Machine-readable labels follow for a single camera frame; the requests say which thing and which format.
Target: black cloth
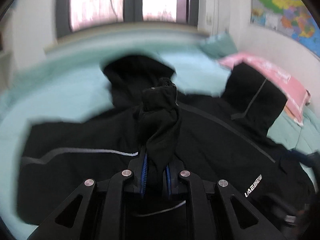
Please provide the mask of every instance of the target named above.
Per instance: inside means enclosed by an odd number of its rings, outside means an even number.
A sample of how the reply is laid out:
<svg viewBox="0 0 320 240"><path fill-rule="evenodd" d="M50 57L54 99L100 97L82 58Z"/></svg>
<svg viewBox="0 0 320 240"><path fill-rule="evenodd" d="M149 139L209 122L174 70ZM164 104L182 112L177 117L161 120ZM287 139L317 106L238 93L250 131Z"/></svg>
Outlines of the black cloth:
<svg viewBox="0 0 320 240"><path fill-rule="evenodd" d="M162 173L175 153L181 126L177 87L161 78L157 87L142 92L139 143L148 154L147 186L162 191Z"/></svg>
<svg viewBox="0 0 320 240"><path fill-rule="evenodd" d="M226 179L252 203L274 193L303 209L314 195L300 164L266 137L286 98L251 67L235 66L221 98L184 95L168 79L155 87L173 71L145 57L119 59L104 73L115 109L82 124L32 128L18 181L18 214L27 223L40 224L84 180L109 179L127 168L142 144L150 154L151 186L159 186L175 154L186 169L208 181Z"/></svg>

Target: green pillow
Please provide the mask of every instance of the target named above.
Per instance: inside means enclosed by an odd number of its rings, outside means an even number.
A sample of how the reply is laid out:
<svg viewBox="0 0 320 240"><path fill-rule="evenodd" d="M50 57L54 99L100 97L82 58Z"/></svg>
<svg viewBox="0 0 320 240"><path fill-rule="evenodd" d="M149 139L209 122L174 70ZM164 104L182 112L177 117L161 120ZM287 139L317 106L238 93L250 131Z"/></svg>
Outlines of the green pillow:
<svg viewBox="0 0 320 240"><path fill-rule="evenodd" d="M235 43L228 33L214 35L201 41L199 48L213 59L226 57L238 52Z"/></svg>

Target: white wall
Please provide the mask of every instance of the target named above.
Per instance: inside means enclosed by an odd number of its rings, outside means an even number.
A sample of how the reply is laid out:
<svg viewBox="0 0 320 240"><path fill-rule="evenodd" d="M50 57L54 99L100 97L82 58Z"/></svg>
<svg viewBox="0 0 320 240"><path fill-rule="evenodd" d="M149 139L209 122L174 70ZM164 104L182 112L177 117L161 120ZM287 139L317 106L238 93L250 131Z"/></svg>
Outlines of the white wall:
<svg viewBox="0 0 320 240"><path fill-rule="evenodd" d="M320 117L320 61L293 39L250 24L251 0L230 0L229 32L240 51L264 57L287 70L308 89Z"/></svg>
<svg viewBox="0 0 320 240"><path fill-rule="evenodd" d="M198 30L212 33L216 5L216 0L199 0Z"/></svg>
<svg viewBox="0 0 320 240"><path fill-rule="evenodd" d="M16 64L13 60L13 24L12 24L12 10L9 9L0 22L0 32L2 34L3 51L0 52L0 94L8 88Z"/></svg>
<svg viewBox="0 0 320 240"><path fill-rule="evenodd" d="M12 10L12 51L17 70L45 59L55 41L56 0L16 0Z"/></svg>

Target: jacket hood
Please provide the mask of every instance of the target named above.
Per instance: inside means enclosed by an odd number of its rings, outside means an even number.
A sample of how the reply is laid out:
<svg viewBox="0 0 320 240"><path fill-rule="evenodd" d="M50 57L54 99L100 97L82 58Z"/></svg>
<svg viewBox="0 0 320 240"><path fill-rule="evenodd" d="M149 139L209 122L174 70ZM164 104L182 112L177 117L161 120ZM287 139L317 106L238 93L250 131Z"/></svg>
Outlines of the jacket hood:
<svg viewBox="0 0 320 240"><path fill-rule="evenodd" d="M264 136L287 102L273 83L246 63L233 68L221 98L236 110L232 120Z"/></svg>
<svg viewBox="0 0 320 240"><path fill-rule="evenodd" d="M142 91L158 85L160 78L171 78L174 70L146 56L128 55L108 64L103 73L112 84L115 107L140 105Z"/></svg>

